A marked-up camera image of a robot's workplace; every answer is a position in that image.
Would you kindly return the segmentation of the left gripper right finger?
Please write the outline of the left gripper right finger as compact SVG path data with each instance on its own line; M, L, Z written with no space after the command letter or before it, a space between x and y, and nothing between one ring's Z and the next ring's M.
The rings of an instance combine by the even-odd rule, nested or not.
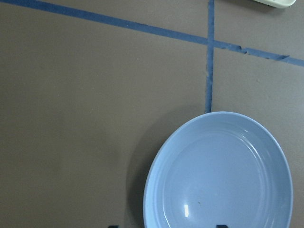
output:
M221 225L216 225L216 228L228 228L228 226L225 224L221 224Z

